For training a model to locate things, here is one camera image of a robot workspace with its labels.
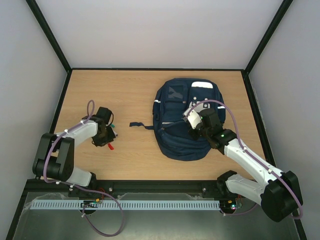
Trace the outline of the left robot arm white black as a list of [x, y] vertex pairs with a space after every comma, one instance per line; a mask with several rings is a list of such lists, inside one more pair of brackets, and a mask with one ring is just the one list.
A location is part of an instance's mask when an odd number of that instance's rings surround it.
[[114, 114], [99, 107], [96, 114], [87, 113], [78, 124], [58, 133], [44, 133], [32, 165], [32, 172], [46, 183], [68, 183], [88, 190], [97, 190], [97, 177], [93, 172], [75, 165], [75, 149], [88, 139], [96, 147], [111, 147], [117, 137], [112, 124]]

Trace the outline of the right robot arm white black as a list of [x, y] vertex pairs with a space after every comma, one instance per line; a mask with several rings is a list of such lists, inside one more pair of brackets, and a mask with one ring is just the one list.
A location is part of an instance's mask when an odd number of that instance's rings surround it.
[[294, 211], [303, 215], [303, 200], [297, 176], [292, 171], [283, 172], [252, 152], [241, 140], [238, 131], [225, 129], [212, 108], [196, 112], [188, 108], [184, 120], [190, 124], [190, 134], [205, 138], [212, 149], [234, 160], [251, 176], [244, 178], [229, 170], [218, 178], [218, 191], [229, 196], [241, 195], [256, 205], [273, 221], [280, 222]]

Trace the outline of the black aluminium frame rail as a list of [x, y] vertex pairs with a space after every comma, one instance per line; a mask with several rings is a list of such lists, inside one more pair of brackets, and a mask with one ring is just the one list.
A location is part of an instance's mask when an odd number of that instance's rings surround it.
[[[239, 190], [227, 190], [221, 180], [98, 180], [94, 190], [105, 192], [113, 197], [127, 193], [141, 194], [188, 194], [217, 200], [235, 199], [238, 195], [245, 196]], [[68, 197], [94, 199], [102, 194], [87, 192], [75, 188], [70, 190], [65, 184], [46, 183], [40, 179], [28, 179], [23, 195], [28, 193], [63, 193]]]

